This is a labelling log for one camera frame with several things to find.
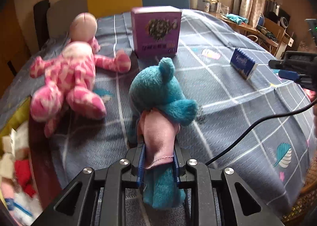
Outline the cream cloth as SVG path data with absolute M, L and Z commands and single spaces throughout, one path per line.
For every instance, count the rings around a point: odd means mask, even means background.
M 29 156 L 29 122 L 23 122 L 16 130 L 2 137 L 3 150 L 12 153 L 15 160 L 24 160 Z

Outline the teal plush bear pink scarf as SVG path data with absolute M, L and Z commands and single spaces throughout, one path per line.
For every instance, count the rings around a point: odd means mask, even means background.
M 133 79 L 130 106 L 137 117 L 137 141 L 145 144 L 143 201 L 154 209 L 178 207 L 185 200 L 173 175 L 174 144 L 181 127 L 198 112 L 196 100 L 187 99 L 174 75 L 171 58 L 140 71 Z

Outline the white fluffy cloth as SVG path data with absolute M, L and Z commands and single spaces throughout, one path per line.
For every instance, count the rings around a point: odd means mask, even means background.
M 21 225 L 31 225 L 43 211 L 37 194 L 30 197 L 24 192 L 15 193 L 13 204 L 14 218 Z

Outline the blue tissue pack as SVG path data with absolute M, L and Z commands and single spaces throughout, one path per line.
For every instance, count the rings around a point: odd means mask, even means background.
M 235 48 L 230 65 L 245 79 L 251 78 L 255 72 L 258 63 L 256 63 L 249 55 L 247 55 L 242 49 Z

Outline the wooden side desk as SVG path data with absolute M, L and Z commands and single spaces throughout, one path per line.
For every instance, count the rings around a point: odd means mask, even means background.
M 251 27 L 248 24 L 237 24 L 233 21 L 227 19 L 225 16 L 219 13 L 215 12 L 209 12 L 210 15 L 215 16 L 216 18 L 220 19 L 221 21 L 225 22 L 237 33 L 242 33 L 244 36 L 247 36 L 248 38 L 252 39 L 254 42 L 256 42 L 258 45 L 263 45 L 267 48 L 269 48 L 269 51 L 271 52 L 272 48 L 277 48 L 278 43 L 272 41 L 268 37 L 266 37 L 263 33 L 261 33 L 259 30 Z

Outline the pink giraffe plush toy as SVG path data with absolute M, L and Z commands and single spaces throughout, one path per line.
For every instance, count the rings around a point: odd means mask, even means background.
M 99 54 L 95 37 L 97 20 L 91 13 L 81 13 L 70 25 L 70 41 L 54 59 L 38 56 L 30 67 L 31 78 L 45 77 L 45 84 L 32 96 L 30 114 L 44 122 L 44 134 L 50 137 L 63 113 L 71 108 L 81 116 L 101 120 L 106 116 L 103 99 L 93 92 L 96 68 L 127 73 L 130 57 L 120 50 L 113 58 Z

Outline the gold metal tray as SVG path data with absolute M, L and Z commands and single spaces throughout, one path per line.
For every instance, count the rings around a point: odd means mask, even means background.
M 28 97 L 1 127 L 1 202 L 17 225 L 31 225 L 42 213 L 32 179 Z

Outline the pink microfiber towel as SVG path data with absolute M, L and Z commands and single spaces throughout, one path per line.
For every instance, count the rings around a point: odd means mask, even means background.
M 23 195 L 14 192 L 14 187 L 9 181 L 2 180 L 1 192 L 5 204 L 11 217 L 18 225 L 31 225 L 33 223 L 33 214 L 27 208 L 27 203 L 23 200 Z

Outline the black rolled mat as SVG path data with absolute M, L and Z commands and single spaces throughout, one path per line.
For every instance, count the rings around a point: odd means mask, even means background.
M 47 12 L 50 6 L 49 0 L 41 0 L 33 6 L 34 26 L 40 50 L 49 39 Z

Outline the wooden chair with items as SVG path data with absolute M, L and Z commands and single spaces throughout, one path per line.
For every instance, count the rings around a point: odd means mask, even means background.
M 269 13 L 269 17 L 260 17 L 263 22 L 258 23 L 257 43 L 265 50 L 268 50 L 275 58 L 282 59 L 287 47 L 292 47 L 294 39 L 286 30 L 288 20 L 278 17 L 274 12 Z

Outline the grey plaid bed cover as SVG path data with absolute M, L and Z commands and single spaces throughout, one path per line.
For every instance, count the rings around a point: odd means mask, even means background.
M 235 48 L 258 66 L 245 80 L 230 65 Z M 97 71 L 96 87 L 110 96 L 107 117 L 93 121 L 68 111 L 57 132 L 46 138 L 31 122 L 32 152 L 39 156 L 36 186 L 45 206 L 36 225 L 105 225 L 108 168 L 136 140 L 137 117 L 128 96 L 135 76 L 159 58 L 131 56 L 127 74 Z M 217 225 L 281 225 L 304 183 L 315 156 L 312 111 L 274 118 L 256 126 L 232 150 L 229 146 L 253 122 L 267 115 L 297 111 L 309 104 L 303 89 L 280 79 L 269 67 L 272 55 L 216 17 L 183 10 L 180 41 L 173 58 L 175 76 L 198 113 L 181 127 L 177 142 L 210 169 Z M 152 209 L 125 192 L 125 225 L 190 225 L 191 194 L 178 208 Z

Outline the red plush toy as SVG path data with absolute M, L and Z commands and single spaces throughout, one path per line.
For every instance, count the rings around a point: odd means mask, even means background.
M 14 171 L 17 182 L 21 186 L 23 192 L 32 198 L 36 194 L 36 191 L 33 187 L 29 160 L 16 160 L 14 163 Z

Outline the white tin canister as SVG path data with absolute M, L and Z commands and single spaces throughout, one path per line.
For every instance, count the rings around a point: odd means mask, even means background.
M 210 11 L 210 0 L 197 0 L 197 10 L 208 13 Z

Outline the teal object on desk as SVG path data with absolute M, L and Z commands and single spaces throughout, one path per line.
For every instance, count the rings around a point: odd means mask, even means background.
M 230 21 L 241 25 L 241 24 L 248 24 L 248 19 L 245 17 L 241 17 L 239 15 L 236 14 L 226 14 L 226 18 L 229 19 Z

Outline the purple cardboard box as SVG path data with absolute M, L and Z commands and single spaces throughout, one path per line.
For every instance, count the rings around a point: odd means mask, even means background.
M 134 52 L 139 59 L 177 53 L 182 10 L 172 6 L 134 7 L 131 23 Z

